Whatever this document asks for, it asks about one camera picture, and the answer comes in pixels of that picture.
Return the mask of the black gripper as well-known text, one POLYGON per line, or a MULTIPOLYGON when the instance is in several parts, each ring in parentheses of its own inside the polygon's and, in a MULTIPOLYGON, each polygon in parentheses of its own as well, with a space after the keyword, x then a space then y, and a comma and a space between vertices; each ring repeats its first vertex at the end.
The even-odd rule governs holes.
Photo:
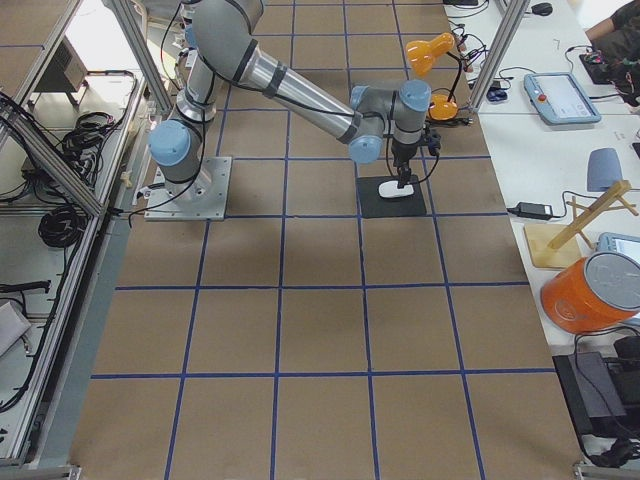
POLYGON ((391 152, 393 155, 393 166, 396 169, 395 179, 397 189, 404 189, 410 184, 411 168, 409 162, 417 153, 418 144, 405 144, 402 142, 392 142, 391 152))

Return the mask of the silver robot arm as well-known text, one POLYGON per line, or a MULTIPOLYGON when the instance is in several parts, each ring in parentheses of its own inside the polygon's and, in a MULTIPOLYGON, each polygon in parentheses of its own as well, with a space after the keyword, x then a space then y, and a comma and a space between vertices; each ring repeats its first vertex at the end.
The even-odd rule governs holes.
POLYGON ((378 194, 383 199, 413 195, 417 182, 409 162, 427 143, 430 86, 422 80, 397 88, 356 85, 344 104, 261 49, 254 30, 264 10, 262 1, 181 2, 177 11, 185 18, 185 36, 197 58, 172 114, 191 123, 208 122, 221 83, 259 93, 347 145, 358 164, 378 160, 389 137, 387 156, 396 173, 379 185, 378 194))

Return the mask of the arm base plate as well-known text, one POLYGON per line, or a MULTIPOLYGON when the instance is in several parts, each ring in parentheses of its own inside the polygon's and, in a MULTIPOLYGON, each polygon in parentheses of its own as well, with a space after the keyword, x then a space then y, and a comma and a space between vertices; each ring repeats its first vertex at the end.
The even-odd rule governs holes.
POLYGON ((159 167, 155 180, 163 186, 153 189, 148 197, 148 221, 222 221, 225 217, 229 181, 232 170, 231 156, 205 157, 195 183, 177 199, 179 188, 167 183, 159 167))

